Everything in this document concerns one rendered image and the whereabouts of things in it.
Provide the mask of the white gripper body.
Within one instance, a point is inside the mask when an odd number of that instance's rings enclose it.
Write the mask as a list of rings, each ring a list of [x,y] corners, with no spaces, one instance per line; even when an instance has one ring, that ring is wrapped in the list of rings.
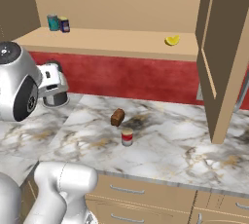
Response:
[[[65,76],[58,70],[57,65],[38,65],[42,75],[41,84],[38,87],[40,97],[56,95],[67,92],[69,87]]]

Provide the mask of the brown open cabinet door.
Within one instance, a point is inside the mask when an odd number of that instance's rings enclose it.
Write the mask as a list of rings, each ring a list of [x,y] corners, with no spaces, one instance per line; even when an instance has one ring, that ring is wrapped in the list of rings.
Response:
[[[36,0],[0,0],[0,42],[15,40],[40,26]]]

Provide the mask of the tan open cabinet door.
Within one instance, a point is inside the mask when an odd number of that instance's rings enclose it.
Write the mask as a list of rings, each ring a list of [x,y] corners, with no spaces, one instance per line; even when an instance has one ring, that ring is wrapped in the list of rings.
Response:
[[[221,144],[249,63],[249,0],[200,0],[196,39],[209,135]]]

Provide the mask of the blue can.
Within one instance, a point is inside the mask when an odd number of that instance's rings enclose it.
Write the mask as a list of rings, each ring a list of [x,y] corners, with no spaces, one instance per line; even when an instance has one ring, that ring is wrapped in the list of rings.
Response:
[[[58,20],[60,31],[63,33],[68,33],[70,31],[69,19],[66,17],[60,17]]]

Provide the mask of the teal can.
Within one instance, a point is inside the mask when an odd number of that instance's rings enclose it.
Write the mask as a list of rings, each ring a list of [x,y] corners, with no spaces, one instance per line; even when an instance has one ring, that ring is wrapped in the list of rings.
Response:
[[[47,15],[47,20],[50,31],[58,31],[59,24],[57,15]]]

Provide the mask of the brown bread loaf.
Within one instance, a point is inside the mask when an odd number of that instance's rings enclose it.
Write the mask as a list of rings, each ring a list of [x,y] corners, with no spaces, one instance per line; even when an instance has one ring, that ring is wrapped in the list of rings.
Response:
[[[118,127],[125,118],[123,109],[118,108],[111,116],[111,125]]]

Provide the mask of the red and white can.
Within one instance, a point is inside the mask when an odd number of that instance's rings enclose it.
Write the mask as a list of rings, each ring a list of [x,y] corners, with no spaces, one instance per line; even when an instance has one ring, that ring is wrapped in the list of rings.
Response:
[[[124,128],[121,134],[123,146],[130,146],[132,144],[133,130],[131,128]]]

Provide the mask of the yellow lemon wedge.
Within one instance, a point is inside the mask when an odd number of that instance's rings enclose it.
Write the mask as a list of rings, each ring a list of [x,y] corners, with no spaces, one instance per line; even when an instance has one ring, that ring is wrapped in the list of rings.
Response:
[[[180,36],[179,35],[175,35],[172,37],[166,37],[164,39],[164,43],[168,46],[175,46],[179,43],[180,41]]]

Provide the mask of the tan drawer front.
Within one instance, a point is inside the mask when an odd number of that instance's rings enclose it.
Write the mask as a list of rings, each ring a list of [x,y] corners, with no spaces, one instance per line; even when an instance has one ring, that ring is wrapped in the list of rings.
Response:
[[[126,189],[145,190],[145,194],[136,195],[116,191],[110,188],[110,184]],[[165,210],[190,212],[196,191],[182,187],[99,174],[97,186],[90,194],[120,203],[128,202],[142,206],[154,206]]]
[[[235,203],[249,206],[249,198],[197,191],[188,224],[196,224],[199,213],[201,224],[249,224],[249,210]]]
[[[137,224],[117,220],[111,217],[115,215],[142,220],[143,224],[188,224],[188,212],[179,212],[176,210],[164,210],[151,206],[140,206],[130,203],[120,203],[114,200],[98,198],[96,196],[87,196],[89,209],[96,216],[99,224]]]

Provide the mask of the grey curved metal bar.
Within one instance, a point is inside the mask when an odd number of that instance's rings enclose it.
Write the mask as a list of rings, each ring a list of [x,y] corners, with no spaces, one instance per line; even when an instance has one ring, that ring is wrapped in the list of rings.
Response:
[[[245,76],[245,81],[243,83],[243,86],[241,88],[241,92],[239,94],[238,100],[234,106],[233,112],[237,112],[243,102],[244,97],[247,94],[247,90],[249,88],[249,72],[246,72],[246,76]]]

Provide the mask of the tan wall cabinet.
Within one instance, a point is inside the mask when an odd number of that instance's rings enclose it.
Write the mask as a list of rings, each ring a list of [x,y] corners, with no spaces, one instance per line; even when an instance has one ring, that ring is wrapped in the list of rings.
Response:
[[[200,0],[36,0],[41,26],[17,39],[32,52],[195,61]],[[47,15],[69,19],[50,31]],[[180,36],[175,46],[166,37]]]

